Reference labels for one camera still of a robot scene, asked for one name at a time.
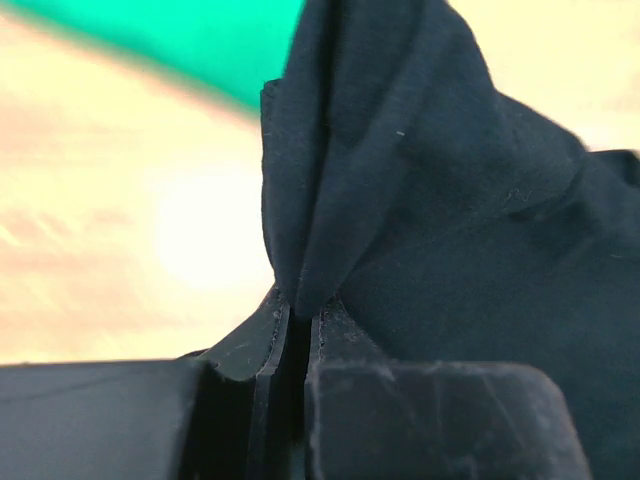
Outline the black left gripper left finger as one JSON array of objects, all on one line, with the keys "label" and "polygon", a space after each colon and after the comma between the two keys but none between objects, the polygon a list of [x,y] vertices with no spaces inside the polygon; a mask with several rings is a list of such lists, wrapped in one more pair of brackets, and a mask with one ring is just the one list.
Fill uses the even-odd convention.
[{"label": "black left gripper left finger", "polygon": [[289,309],[172,360],[5,366],[5,479],[284,479]]}]

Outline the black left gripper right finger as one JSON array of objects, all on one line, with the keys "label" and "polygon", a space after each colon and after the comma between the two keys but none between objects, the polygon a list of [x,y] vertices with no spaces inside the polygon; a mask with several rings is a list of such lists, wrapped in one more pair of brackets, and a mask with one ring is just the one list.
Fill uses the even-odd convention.
[{"label": "black left gripper right finger", "polygon": [[513,363],[389,358],[332,301],[305,380],[311,479],[587,479],[564,397]]}]

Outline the black t shirt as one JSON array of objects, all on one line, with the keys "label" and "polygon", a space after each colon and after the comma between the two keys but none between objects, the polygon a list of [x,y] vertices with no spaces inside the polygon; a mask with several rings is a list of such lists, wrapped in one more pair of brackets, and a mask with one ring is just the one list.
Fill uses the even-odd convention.
[{"label": "black t shirt", "polygon": [[390,354],[512,361],[563,390],[594,476],[639,475],[639,162],[493,85],[444,1],[310,1],[262,93],[279,290]]}]

